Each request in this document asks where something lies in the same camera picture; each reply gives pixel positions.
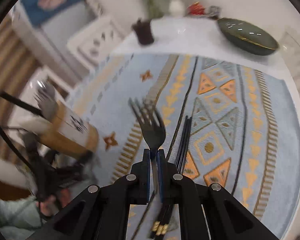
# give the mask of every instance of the metal screw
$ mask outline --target metal screw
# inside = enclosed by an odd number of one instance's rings
[[[95,193],[98,191],[98,187],[96,185],[91,185],[90,187],[88,187],[88,191],[90,193]]]
[[[176,173],[176,174],[173,175],[173,178],[175,180],[182,180],[183,176],[181,174],[179,174],[179,173]]]
[[[133,180],[135,180],[137,178],[137,176],[134,175],[134,174],[129,174],[129,175],[127,175],[126,178],[127,178],[128,181],[133,181]]]
[[[221,185],[218,184],[218,183],[213,183],[213,184],[211,185],[211,188],[212,188],[213,190],[215,190],[215,191],[219,191],[219,190],[221,190]]]

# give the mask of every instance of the pen holder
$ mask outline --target pen holder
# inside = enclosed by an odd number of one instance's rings
[[[154,43],[154,38],[151,33],[150,21],[141,21],[132,25],[132,29],[135,31],[138,41],[141,45],[150,45]]]
[[[40,135],[40,143],[75,159],[87,150],[95,152],[98,141],[97,129],[61,102],[50,127]]]

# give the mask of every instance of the fork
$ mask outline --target fork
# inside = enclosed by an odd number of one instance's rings
[[[48,82],[41,82],[34,99],[38,102],[38,107],[41,109],[43,117],[51,121],[58,107],[55,101],[54,87]]]
[[[141,107],[137,99],[135,99],[135,102],[133,102],[130,98],[129,105],[140,124],[143,138],[145,139],[150,149],[154,192],[156,193],[159,187],[157,152],[166,138],[166,128],[158,110],[153,104],[152,108],[150,109],[150,105],[143,101],[143,106]]]

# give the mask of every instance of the white bottle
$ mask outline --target white bottle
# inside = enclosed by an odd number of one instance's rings
[[[170,0],[169,13],[173,17],[184,17],[186,15],[186,6],[182,0]]]

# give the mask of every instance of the chopsticks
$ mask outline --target chopsticks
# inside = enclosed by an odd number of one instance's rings
[[[178,173],[182,174],[184,166],[186,164],[186,156],[189,146],[189,138],[191,131],[192,117],[188,118],[186,115],[185,123],[183,126],[179,149],[175,160]],[[155,240],[162,240],[168,230],[169,222],[173,213],[174,205],[163,205],[160,212],[155,220],[152,230],[150,232],[150,238]]]

